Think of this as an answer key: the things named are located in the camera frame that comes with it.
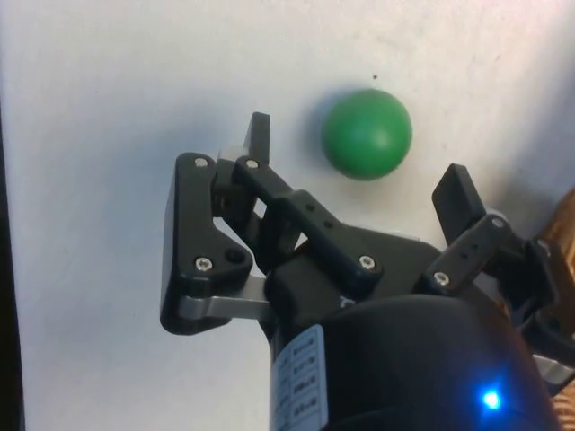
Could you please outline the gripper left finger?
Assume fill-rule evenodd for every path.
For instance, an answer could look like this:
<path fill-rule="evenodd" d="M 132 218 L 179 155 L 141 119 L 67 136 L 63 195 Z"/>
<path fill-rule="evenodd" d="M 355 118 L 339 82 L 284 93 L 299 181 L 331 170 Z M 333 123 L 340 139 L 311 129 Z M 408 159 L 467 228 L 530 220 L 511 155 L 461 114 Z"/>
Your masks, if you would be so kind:
<path fill-rule="evenodd" d="M 194 335 L 233 319 L 274 331 L 279 308 L 265 294 L 270 272 L 298 255 L 353 299 L 369 295 L 383 265 L 351 227 L 270 168 L 270 116 L 251 116 L 232 160 L 177 157 L 166 206 L 160 322 Z"/>

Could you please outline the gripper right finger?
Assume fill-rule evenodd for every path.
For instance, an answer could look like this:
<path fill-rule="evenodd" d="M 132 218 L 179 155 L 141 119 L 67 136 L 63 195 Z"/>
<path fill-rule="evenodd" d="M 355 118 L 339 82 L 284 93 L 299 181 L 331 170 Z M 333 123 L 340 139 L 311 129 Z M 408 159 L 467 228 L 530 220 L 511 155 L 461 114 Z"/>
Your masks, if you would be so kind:
<path fill-rule="evenodd" d="M 460 296 L 484 273 L 499 284 L 510 318 L 535 353 L 574 357 L 574 280 L 558 244 L 523 239 L 486 210 L 468 170 L 451 164 L 432 193 L 447 248 L 424 273 L 424 289 Z"/>

